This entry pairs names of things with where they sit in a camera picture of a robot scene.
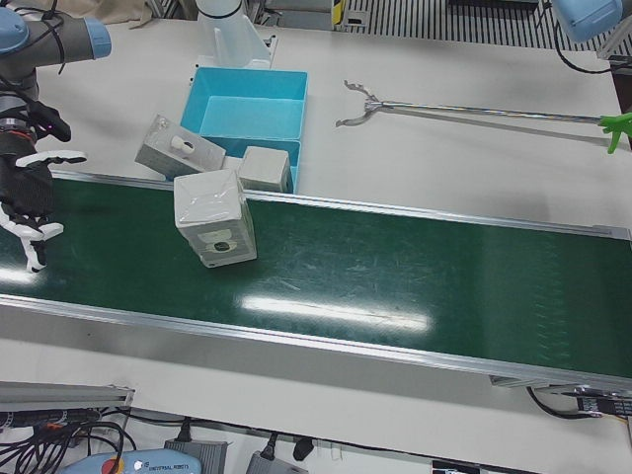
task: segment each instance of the white cloth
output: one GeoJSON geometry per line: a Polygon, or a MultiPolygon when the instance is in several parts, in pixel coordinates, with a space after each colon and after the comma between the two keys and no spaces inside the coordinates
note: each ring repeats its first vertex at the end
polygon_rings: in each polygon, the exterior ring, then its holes
{"type": "MultiPolygon", "coordinates": [[[[49,8],[52,0],[38,0],[49,8]]],[[[94,17],[104,23],[136,22],[141,26],[151,20],[145,0],[58,0],[57,10],[73,17],[94,17]]]]}

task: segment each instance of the metal grating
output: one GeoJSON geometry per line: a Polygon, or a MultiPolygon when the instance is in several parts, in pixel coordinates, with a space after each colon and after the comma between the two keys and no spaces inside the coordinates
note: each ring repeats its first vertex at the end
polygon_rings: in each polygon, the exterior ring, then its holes
{"type": "MultiPolygon", "coordinates": [[[[448,0],[348,0],[347,12],[365,11],[368,21],[363,27],[344,26],[343,31],[426,40],[452,40],[501,44],[508,46],[553,49],[555,19],[542,5],[535,12],[526,9],[450,6],[448,0]],[[539,28],[538,17],[542,16],[539,28]]],[[[596,51],[609,34],[575,44],[560,38],[563,49],[596,51]]],[[[632,37],[614,51],[615,55],[632,56],[632,37]]]]}

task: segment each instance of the conveyor belt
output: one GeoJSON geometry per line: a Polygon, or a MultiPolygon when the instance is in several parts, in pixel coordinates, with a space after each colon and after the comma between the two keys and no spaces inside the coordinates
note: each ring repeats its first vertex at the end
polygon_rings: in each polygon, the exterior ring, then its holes
{"type": "Polygon", "coordinates": [[[629,240],[250,200],[259,259],[209,270],[168,190],[55,186],[42,273],[0,235],[0,305],[632,389],[629,240]]]}

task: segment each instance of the plastic-wrapped box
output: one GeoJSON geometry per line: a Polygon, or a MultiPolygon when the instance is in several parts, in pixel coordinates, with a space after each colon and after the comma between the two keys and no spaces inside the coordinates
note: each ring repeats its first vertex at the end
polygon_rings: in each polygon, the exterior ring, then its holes
{"type": "Polygon", "coordinates": [[[176,178],[176,227],[207,267],[257,258],[246,197],[232,170],[176,178]]]}

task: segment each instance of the green conveyor belt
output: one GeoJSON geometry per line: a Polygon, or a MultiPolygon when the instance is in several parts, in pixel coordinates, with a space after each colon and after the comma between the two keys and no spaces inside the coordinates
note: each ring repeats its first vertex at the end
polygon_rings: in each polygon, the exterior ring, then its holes
{"type": "Polygon", "coordinates": [[[0,293],[632,378],[628,241],[250,201],[259,259],[210,270],[170,192],[55,186],[48,267],[0,293]]]}

